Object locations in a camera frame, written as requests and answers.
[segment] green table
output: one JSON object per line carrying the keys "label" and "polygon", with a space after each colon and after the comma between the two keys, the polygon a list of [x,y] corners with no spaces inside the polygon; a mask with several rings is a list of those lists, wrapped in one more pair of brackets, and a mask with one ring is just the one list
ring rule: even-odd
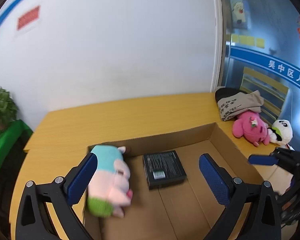
{"label": "green table", "polygon": [[12,122],[10,127],[0,134],[0,168],[5,157],[22,133],[26,133],[30,137],[32,130],[23,121],[17,120]]}

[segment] red paper on wall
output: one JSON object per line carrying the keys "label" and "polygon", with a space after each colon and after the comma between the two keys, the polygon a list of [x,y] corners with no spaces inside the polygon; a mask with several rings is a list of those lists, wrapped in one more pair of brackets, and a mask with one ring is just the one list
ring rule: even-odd
{"label": "red paper on wall", "polygon": [[30,22],[33,22],[34,20],[39,18],[39,10],[40,6],[37,6],[36,8],[33,8],[32,10],[26,12],[23,16],[21,16],[18,19],[18,28],[17,30],[20,30],[25,25],[29,24]]}

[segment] barcode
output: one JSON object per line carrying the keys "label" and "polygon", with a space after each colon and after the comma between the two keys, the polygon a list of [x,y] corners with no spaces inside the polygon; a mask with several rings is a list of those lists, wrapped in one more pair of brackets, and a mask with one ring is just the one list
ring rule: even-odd
{"label": "barcode", "polygon": [[154,179],[164,179],[166,175],[164,174],[164,171],[154,171],[153,172]]}

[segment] metal bolt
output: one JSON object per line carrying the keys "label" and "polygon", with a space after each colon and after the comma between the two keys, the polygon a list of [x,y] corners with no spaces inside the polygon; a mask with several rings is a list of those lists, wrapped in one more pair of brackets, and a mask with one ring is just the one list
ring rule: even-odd
{"label": "metal bolt", "polygon": [[235,184],[241,184],[242,183],[242,179],[240,179],[238,177],[234,178],[233,181],[234,181]]}
{"label": "metal bolt", "polygon": [[26,184],[27,187],[31,187],[32,185],[33,185],[33,181],[28,181]]}
{"label": "metal bolt", "polygon": [[269,182],[269,181],[265,181],[264,183],[263,183],[266,187],[271,187],[271,183]]}
{"label": "metal bolt", "polygon": [[63,181],[63,178],[62,177],[57,177],[54,181],[59,184]]}

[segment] wooden table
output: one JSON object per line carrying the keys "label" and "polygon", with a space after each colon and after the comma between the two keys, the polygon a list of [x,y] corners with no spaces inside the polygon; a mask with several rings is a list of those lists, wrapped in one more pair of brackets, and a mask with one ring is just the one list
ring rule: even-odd
{"label": "wooden table", "polygon": [[[136,98],[48,113],[25,147],[28,154],[10,208],[12,239],[15,239],[19,202],[27,181],[42,184],[65,176],[84,158],[89,145],[175,132],[213,122],[218,123],[246,157],[268,155],[274,150],[273,144],[261,144],[257,148],[244,138],[235,138],[231,132],[233,121],[220,120],[213,93]],[[276,166],[256,168],[275,190],[284,192],[289,186],[291,175],[284,170]],[[60,238],[67,240],[52,205],[48,208]],[[73,208],[83,221],[84,197]]]}

